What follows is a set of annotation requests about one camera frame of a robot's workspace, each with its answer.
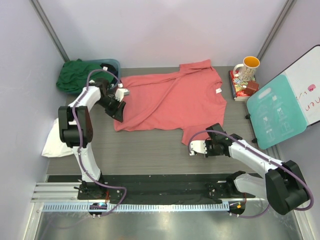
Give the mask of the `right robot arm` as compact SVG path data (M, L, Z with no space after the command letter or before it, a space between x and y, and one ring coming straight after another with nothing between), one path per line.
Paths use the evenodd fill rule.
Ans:
M224 155L244 163L258 174L255 177L238 171L230 175L225 186L230 197L254 195L267 200L269 207L280 215L313 207L314 196L297 163L284 162L257 150L239 135L228 135L218 123L206 128L205 133L208 138L197 142L205 157Z

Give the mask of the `pink t-shirt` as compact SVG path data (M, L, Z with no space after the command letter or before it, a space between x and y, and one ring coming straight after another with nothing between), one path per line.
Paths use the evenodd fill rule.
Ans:
M222 79L209 59L181 64L173 73L127 76L122 83L130 93L123 121L114 122L117 132L181 129L187 145L190 139L205 140L206 128L224 123Z

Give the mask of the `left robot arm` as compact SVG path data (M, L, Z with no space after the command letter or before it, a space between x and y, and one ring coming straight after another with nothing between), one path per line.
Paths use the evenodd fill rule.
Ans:
M113 85L100 78L89 81L72 103L58 109L59 138L71 148L81 171L80 185L75 188L79 200L100 200L108 191L92 149L94 130L90 111L98 104L108 116L121 123L126 105L124 98L129 94L123 84Z

